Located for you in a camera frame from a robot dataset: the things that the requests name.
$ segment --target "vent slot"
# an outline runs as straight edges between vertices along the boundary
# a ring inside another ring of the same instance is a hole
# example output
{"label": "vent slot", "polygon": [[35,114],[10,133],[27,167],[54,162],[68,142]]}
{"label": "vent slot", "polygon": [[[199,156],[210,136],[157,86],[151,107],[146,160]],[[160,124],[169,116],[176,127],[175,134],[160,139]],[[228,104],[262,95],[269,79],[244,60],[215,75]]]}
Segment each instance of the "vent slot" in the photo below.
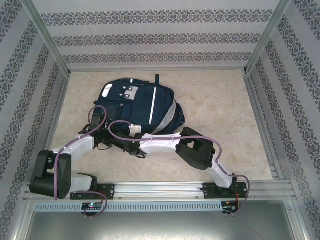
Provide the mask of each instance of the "vent slot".
{"label": "vent slot", "polygon": [[[81,202],[40,202],[36,203],[35,212],[81,212]],[[109,202],[107,212],[203,212],[222,211],[220,201],[198,202]]]}

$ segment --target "patterned wallpaper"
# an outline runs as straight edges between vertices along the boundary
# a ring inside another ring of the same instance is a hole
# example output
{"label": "patterned wallpaper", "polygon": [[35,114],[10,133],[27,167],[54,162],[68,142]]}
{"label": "patterned wallpaper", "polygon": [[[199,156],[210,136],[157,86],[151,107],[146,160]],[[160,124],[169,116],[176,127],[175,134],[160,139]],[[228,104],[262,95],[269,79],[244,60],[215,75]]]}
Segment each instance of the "patterned wallpaper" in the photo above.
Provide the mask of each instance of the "patterned wallpaper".
{"label": "patterned wallpaper", "polygon": [[251,73],[276,155],[320,239],[320,7],[293,0]]}
{"label": "patterned wallpaper", "polygon": [[45,147],[64,75],[18,0],[0,3],[0,240]]}
{"label": "patterned wallpaper", "polygon": [[71,70],[244,67],[279,0],[35,0]]}

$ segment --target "backpack handle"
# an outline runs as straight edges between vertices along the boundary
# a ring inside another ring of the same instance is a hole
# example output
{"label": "backpack handle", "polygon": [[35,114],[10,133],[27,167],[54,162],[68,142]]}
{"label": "backpack handle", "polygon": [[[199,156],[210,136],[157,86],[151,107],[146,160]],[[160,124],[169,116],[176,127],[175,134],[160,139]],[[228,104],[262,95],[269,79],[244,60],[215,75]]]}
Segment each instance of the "backpack handle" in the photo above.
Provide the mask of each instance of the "backpack handle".
{"label": "backpack handle", "polygon": [[160,82],[160,74],[155,75],[155,84],[159,84]]}

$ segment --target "damask pattern stripe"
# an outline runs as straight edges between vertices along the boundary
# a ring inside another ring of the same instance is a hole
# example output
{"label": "damask pattern stripe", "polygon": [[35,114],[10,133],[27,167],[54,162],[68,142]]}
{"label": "damask pattern stripe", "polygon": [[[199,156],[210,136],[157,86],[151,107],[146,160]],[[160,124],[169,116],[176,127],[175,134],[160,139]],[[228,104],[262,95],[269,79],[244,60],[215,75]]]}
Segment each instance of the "damask pattern stripe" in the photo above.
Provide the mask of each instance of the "damask pattern stripe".
{"label": "damask pattern stripe", "polygon": [[16,20],[22,9],[22,4],[19,0],[7,0],[0,10],[0,43],[4,40],[11,25]]}
{"label": "damask pattern stripe", "polygon": [[19,101],[19,105],[14,112],[14,116],[12,118],[12,122],[9,125],[9,129],[6,131],[7,134],[3,139],[0,149],[0,180],[2,180],[3,174],[6,171],[6,165],[8,164],[8,161],[11,157],[13,147],[16,145],[18,135],[26,118],[31,101],[37,89],[49,55],[50,51],[47,46],[44,45],[41,49],[38,59],[36,60],[25,89],[23,90],[23,94]]}
{"label": "damask pattern stripe", "polygon": [[293,175],[295,177],[296,182],[298,183],[298,188],[301,191],[301,196],[303,197],[303,202],[306,206],[306,211],[308,212],[309,219],[311,220],[312,225],[315,228],[315,234],[318,238],[320,238],[320,212],[318,207],[316,206],[316,199],[312,196],[313,192],[310,190],[310,184],[306,180],[307,176],[305,170],[301,167],[301,161],[297,154],[295,144],[293,143],[292,138],[290,136],[290,132],[287,129],[287,124],[284,119],[283,113],[279,107],[276,94],[271,86],[269,77],[261,59],[258,60],[256,64],[256,69],[261,79],[265,94],[268,98],[268,102],[273,113],[274,120],[277,124],[277,128],[284,145],[284,149],[292,167]]}
{"label": "damask pattern stripe", "polygon": [[295,65],[298,67],[306,86],[309,88],[309,92],[312,98],[315,100],[315,104],[318,105],[320,111],[320,82],[319,74],[313,67],[313,63],[308,58],[307,52],[302,47],[301,42],[297,34],[295,34],[292,26],[288,22],[287,18],[284,16],[279,22],[278,31],[280,32],[283,40],[288,47],[291,56],[294,59]]}
{"label": "damask pattern stripe", "polygon": [[[27,138],[27,143],[25,145],[25,148],[23,150],[23,154],[22,154],[21,159],[19,161],[19,166],[18,166],[16,173],[14,175],[14,180],[13,180],[12,186],[9,190],[9,195],[7,196],[7,201],[4,204],[4,211],[1,213],[2,216],[0,219],[0,226],[1,226],[0,239],[6,239],[6,235],[8,234],[9,227],[12,222],[13,211],[17,207],[18,197],[21,193],[21,188],[23,186],[23,182],[25,180],[25,177],[26,177],[26,174],[27,174],[27,171],[29,168],[29,164],[30,164],[30,161],[33,156],[33,150],[36,146],[37,139],[38,139],[42,124],[45,119],[46,111],[47,111],[49,101],[50,101],[51,95],[53,93],[55,84],[57,82],[59,72],[60,72],[60,69],[59,69],[57,63],[55,63],[53,66],[53,69],[50,73],[50,77],[49,77],[47,85],[45,87],[43,96],[41,98],[40,105],[38,107],[36,116],[34,118],[30,134]],[[63,83],[61,84],[59,96],[62,91],[62,86],[63,86]],[[56,111],[57,105],[58,105],[58,101],[55,104],[54,112]],[[51,122],[49,124],[50,127],[52,124],[53,116],[54,115],[52,115]],[[48,139],[48,133],[46,136],[45,143],[42,145],[43,148],[46,145],[46,141]]]}
{"label": "damask pattern stripe", "polygon": [[308,153],[311,155],[313,166],[317,169],[316,173],[320,174],[320,144],[317,142],[315,132],[311,128],[308,117],[304,112],[304,108],[300,103],[298,94],[294,89],[294,85],[291,83],[289,75],[285,70],[285,66],[281,61],[281,58],[274,46],[274,43],[270,40],[265,46],[270,61],[282,86],[283,93],[288,100],[288,104],[291,107],[292,114],[295,117],[297,127],[300,129],[302,139],[305,141]]}
{"label": "damask pattern stripe", "polygon": [[9,63],[6,66],[6,69],[3,71],[0,79],[0,111],[2,111],[2,106],[5,104],[6,99],[8,98],[13,83],[15,83],[18,73],[21,70],[23,63],[25,62],[30,48],[32,47],[38,31],[35,25],[30,21],[26,30],[23,33],[19,44],[12,57],[9,60]]}
{"label": "damask pattern stripe", "polygon": [[64,55],[67,64],[247,61],[251,52],[165,52]]}
{"label": "damask pattern stripe", "polygon": [[304,20],[310,26],[316,39],[320,41],[320,7],[315,0],[294,0],[293,1]]}
{"label": "damask pattern stripe", "polygon": [[41,14],[47,26],[164,24],[164,23],[266,23],[273,11],[264,10],[160,10],[101,11]]}
{"label": "damask pattern stripe", "polygon": [[95,36],[58,36],[58,47],[153,44],[256,44],[259,33],[178,33]]}

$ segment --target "backpack strap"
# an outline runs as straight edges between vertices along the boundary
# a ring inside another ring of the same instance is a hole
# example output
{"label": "backpack strap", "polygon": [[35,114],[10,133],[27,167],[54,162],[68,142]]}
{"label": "backpack strap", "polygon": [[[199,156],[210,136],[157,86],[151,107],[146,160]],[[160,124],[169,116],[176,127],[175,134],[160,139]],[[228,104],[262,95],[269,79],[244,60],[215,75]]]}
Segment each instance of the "backpack strap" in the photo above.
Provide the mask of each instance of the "backpack strap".
{"label": "backpack strap", "polygon": [[178,129],[180,126],[182,126],[185,123],[185,115],[184,112],[182,111],[182,107],[180,106],[179,103],[176,104],[176,110],[179,113],[179,117],[174,123],[174,128]]}
{"label": "backpack strap", "polygon": [[155,75],[155,84],[159,84],[160,82],[160,74]]}

